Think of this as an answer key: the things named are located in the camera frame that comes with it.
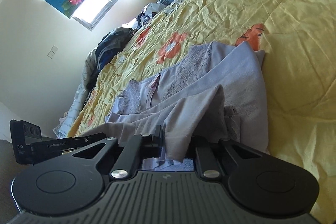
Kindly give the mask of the yellow carrot print quilt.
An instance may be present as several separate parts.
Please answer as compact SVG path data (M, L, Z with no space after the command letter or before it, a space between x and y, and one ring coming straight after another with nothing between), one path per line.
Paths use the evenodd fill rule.
M266 53L269 151L319 183L312 214L335 222L335 0L176 0L138 31L97 79L72 125L104 122L115 96L183 59L193 44L247 41Z

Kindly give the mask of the white plastic bag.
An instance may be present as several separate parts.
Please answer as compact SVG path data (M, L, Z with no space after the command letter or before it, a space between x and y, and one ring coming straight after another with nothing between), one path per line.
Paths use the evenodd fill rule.
M161 3L149 3L137 15L137 29L140 30L149 23L160 11L166 8L166 5Z

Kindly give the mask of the dark folded clothes stack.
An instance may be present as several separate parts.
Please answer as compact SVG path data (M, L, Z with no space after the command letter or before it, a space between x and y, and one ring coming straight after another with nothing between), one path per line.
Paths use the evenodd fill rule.
M102 69L110 63L116 54L125 48L133 35L133 29L118 27L102 38L94 52L94 69L86 85L88 91L91 91L96 85L98 75Z

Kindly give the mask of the lavender long sleeve top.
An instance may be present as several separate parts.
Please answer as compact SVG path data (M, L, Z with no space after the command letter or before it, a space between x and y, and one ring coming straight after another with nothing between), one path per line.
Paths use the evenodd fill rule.
M142 81L131 80L116 97L105 123L86 132L121 142L164 131L159 158L144 170L189 170L193 135L210 142L232 139L262 152L268 147L266 88L261 71L265 52L243 42L191 46L179 63Z

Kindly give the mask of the white wall switch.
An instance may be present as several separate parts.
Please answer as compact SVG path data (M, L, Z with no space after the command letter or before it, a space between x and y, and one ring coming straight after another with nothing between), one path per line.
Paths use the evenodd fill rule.
M49 58L53 59L54 56L56 55L57 51L58 51L58 47L56 47L56 46L52 46L52 48L50 49L50 51L49 51L49 53L48 53L47 56L48 56Z

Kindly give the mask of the light grey text quilt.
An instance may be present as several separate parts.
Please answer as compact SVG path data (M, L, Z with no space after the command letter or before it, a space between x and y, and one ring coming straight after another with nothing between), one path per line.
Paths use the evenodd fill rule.
M73 123L83 109L84 101L89 93L87 84L94 69L97 67L96 63L96 48L94 48L85 59L84 66L81 71L80 84L75 92L75 96L70 106L70 109L60 118L60 123L53 129L57 139L66 138Z

